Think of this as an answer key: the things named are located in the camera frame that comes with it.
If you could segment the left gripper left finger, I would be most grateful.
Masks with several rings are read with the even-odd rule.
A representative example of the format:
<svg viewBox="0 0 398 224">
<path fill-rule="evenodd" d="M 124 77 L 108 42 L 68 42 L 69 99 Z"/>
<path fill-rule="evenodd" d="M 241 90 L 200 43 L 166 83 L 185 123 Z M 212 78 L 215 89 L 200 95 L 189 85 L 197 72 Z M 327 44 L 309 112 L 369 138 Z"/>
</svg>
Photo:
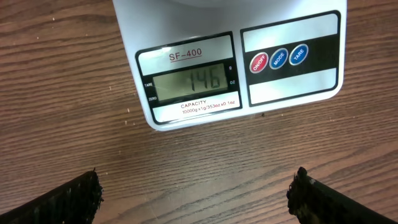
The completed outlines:
<svg viewBox="0 0 398 224">
<path fill-rule="evenodd" d="M 92 223 L 103 188 L 94 170 L 1 215 L 1 223 Z"/>
</svg>

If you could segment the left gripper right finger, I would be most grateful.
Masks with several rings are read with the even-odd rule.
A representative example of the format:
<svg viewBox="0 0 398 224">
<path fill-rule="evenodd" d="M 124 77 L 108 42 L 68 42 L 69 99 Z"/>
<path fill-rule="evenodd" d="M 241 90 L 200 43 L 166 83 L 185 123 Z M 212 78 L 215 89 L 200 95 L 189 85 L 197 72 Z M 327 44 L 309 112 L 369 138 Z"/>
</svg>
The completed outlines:
<svg viewBox="0 0 398 224">
<path fill-rule="evenodd" d="M 303 167 L 286 196 L 289 213 L 303 224 L 397 224 L 310 177 Z"/>
</svg>

